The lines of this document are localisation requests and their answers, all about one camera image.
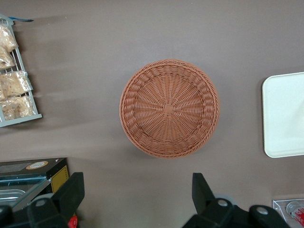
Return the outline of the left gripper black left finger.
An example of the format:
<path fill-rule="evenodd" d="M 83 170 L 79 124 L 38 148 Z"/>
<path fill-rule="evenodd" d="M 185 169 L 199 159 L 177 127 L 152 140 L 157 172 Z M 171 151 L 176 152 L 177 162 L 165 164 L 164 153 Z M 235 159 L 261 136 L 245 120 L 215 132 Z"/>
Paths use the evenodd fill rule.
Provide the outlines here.
<path fill-rule="evenodd" d="M 73 173 L 51 197 L 46 194 L 34 199 L 21 210 L 0 207 L 2 228 L 67 228 L 85 196 L 84 175 Z"/>

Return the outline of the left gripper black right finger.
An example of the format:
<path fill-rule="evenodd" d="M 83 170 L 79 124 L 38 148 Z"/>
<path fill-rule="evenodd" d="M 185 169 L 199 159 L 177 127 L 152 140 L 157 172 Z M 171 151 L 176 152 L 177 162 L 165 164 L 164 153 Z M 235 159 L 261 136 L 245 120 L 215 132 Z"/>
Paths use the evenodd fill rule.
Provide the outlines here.
<path fill-rule="evenodd" d="M 289 225 L 273 208 L 253 205 L 241 209 L 225 198 L 214 196 L 203 174 L 192 175 L 192 200 L 196 209 L 185 228 L 287 228 Z"/>

